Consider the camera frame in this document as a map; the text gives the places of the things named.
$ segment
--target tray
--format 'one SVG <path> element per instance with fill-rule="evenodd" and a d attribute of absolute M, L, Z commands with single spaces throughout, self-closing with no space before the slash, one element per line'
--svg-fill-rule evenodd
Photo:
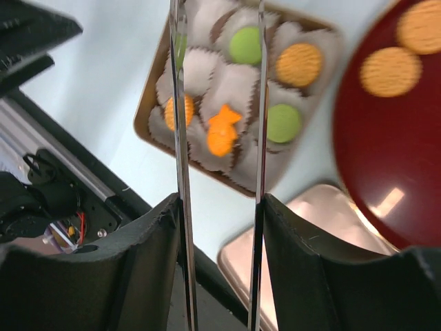
<path fill-rule="evenodd" d="M 384 255 L 394 253 L 380 237 L 365 227 L 348 197 L 331 185 L 315 185 L 289 202 L 287 207 L 308 222 L 353 245 Z M 225 245 L 218 254 L 219 270 L 245 307 L 249 302 L 252 248 L 253 229 L 250 229 Z M 262 331 L 277 331 L 265 249 L 262 255 L 260 295 Z"/>
<path fill-rule="evenodd" d="M 400 97 L 368 94 L 359 71 L 372 52 L 398 46 L 398 19 L 418 2 L 395 2 L 374 24 L 347 68 L 334 112 L 343 184 L 361 213 L 399 249 L 441 244 L 441 52 L 419 56 L 420 80 Z"/>
<path fill-rule="evenodd" d="M 244 0 L 241 2 L 246 6 L 251 6 L 251 7 L 255 7 L 255 8 L 258 7 L 257 0 Z M 307 14 L 303 14 L 303 13 L 295 11 L 295 10 L 283 8 L 280 6 L 275 6 L 275 5 L 272 5 L 269 3 L 265 6 L 265 8 L 268 11 L 280 13 L 282 22 L 296 21 L 305 30 L 328 29 L 328 30 L 336 33 L 339 36 L 338 41 L 341 42 L 341 44 L 343 44 L 342 33 L 339 31 L 339 29 L 337 29 L 336 26 L 334 26 L 331 23 L 327 23 L 327 22 L 324 22 L 320 19 L 310 17 Z M 174 157 L 175 152 L 173 150 L 171 150 L 171 149 L 159 144 L 155 140 L 153 140 L 153 138 L 150 135 L 150 132 L 148 130 L 148 126 L 147 126 L 152 108 L 154 106 L 158 105 L 158 101 L 156 100 L 155 84 L 158 81 L 158 78 L 162 75 L 162 73 L 164 71 L 165 62 L 167 61 L 167 54 L 168 54 L 169 47 L 170 47 L 170 37 L 169 37 L 169 26 L 168 26 L 168 21 L 167 21 L 165 24 L 164 31 L 163 31 L 161 40 L 159 42 L 158 48 L 156 50 L 156 54 L 155 54 L 155 57 L 154 57 L 154 60 L 152 63 L 152 67 L 150 68 L 149 76 L 147 78 L 147 81 L 145 82 L 144 91 L 142 93 L 141 100 L 139 102 L 136 116 L 134 118 L 134 130 L 135 130 L 136 134 L 142 140 L 146 141 L 147 143 L 158 148 L 159 150 L 162 150 L 163 152 L 165 152 L 169 155 L 172 155 Z M 314 101 L 311 103 L 311 107 L 309 109 L 309 116 L 304 118 L 304 126 L 303 126 L 302 131 L 305 131 L 305 128 L 308 126 L 310 119 L 313 117 L 314 111 L 318 105 L 318 102 L 320 101 L 320 97 L 323 93 L 323 90 L 317 94 L 317 97 L 314 98 Z M 296 141 L 298 141 L 300 137 L 301 137 L 301 133 L 296 138 Z M 294 147 L 291 149 L 291 152 L 294 152 L 295 145 L 296 145 L 296 143 L 294 144 Z M 197 170 L 203 172 L 204 174 L 210 176 L 211 178 L 213 178 L 217 181 L 220 181 L 221 183 L 224 183 L 225 185 L 235 189 L 236 191 L 244 194 L 247 197 L 255 197 L 255 195 L 256 195 L 255 192 L 247 190 L 247 189 L 239 186 L 238 184 L 234 183 L 231 179 L 229 179 L 228 177 L 223 175 L 221 172 L 208 171 L 205 168 L 203 168 L 199 163 L 192 161 L 192 160 L 189 160 L 189 164 L 193 168 L 196 168 Z"/>

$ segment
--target orange cookie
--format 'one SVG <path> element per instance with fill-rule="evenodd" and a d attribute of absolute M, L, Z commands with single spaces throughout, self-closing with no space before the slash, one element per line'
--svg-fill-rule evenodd
<path fill-rule="evenodd" d="M 193 99 L 189 95 L 185 95 L 185 127 L 190 125 L 194 114 Z M 174 109 L 173 98 L 168 99 L 167 105 L 164 110 L 164 120 L 167 127 L 174 131 Z"/>
<path fill-rule="evenodd" d="M 323 55 L 316 46 L 295 43 L 277 59 L 276 73 L 283 83 L 303 88 L 316 80 L 322 65 Z"/>
<path fill-rule="evenodd" d="M 421 1 L 405 12 L 398 22 L 397 38 L 417 54 L 441 51 L 441 0 Z"/>
<path fill-rule="evenodd" d="M 360 80 L 363 88 L 377 97 L 397 97 L 416 85 L 421 72 L 418 56 L 405 48 L 389 47 L 367 57 Z"/>

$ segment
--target round cookie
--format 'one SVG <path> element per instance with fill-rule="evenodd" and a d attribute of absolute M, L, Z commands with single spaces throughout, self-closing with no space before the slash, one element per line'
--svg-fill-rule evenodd
<path fill-rule="evenodd" d="M 288 143 L 302 128 L 302 117 L 297 109 L 283 103 L 268 109 L 267 139 L 274 143 Z"/>
<path fill-rule="evenodd" d="M 421 1 L 405 12 L 398 22 L 397 38 L 416 54 L 441 51 L 441 0 Z"/>
<path fill-rule="evenodd" d="M 363 88 L 377 97 L 398 97 L 410 91 L 421 76 L 420 58 L 405 48 L 389 47 L 369 55 L 362 64 Z"/>
<path fill-rule="evenodd" d="M 185 95 L 185 127 L 190 125 L 194 114 L 194 103 L 193 99 L 189 95 Z M 168 99 L 167 105 L 164 109 L 164 120 L 167 127 L 174 131 L 174 109 L 173 109 L 173 98 Z"/>
<path fill-rule="evenodd" d="M 229 42 L 229 55 L 234 63 L 257 64 L 262 60 L 260 36 L 257 26 L 240 29 Z"/>
<path fill-rule="evenodd" d="M 282 52 L 276 62 L 279 81 L 304 88 L 313 83 L 323 65 L 322 52 L 308 43 L 295 43 Z"/>

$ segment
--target white table surface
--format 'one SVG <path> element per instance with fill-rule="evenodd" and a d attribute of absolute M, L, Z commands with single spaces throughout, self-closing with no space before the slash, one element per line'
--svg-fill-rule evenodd
<path fill-rule="evenodd" d="M 315 183 L 338 182 L 330 144 L 334 95 L 351 53 L 390 1 L 277 1 L 336 24 L 346 42 L 344 58 L 295 159 L 271 191 L 281 201 L 290 201 Z M 168 1 L 36 2 L 75 17 L 84 33 L 53 51 L 55 67 L 23 91 L 149 204 L 176 192 L 174 158 L 142 142 L 133 131 Z M 193 169 L 190 181 L 194 242 L 215 261 L 221 246 L 252 224 L 254 200 Z"/>

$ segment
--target green macaron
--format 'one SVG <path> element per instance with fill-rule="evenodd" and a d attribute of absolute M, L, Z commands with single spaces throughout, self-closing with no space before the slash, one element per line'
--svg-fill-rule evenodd
<path fill-rule="evenodd" d="M 268 109 L 267 138 L 274 143 L 288 143 L 302 128 L 300 112 L 285 104 Z"/>
<path fill-rule="evenodd" d="M 258 64 L 262 60 L 259 29 L 247 26 L 240 29 L 229 42 L 229 55 L 234 63 Z"/>
<path fill-rule="evenodd" d="M 184 34 L 177 34 L 174 43 L 174 51 L 177 53 L 176 68 L 179 70 L 184 64 L 184 55 L 187 48 L 187 36 Z"/>

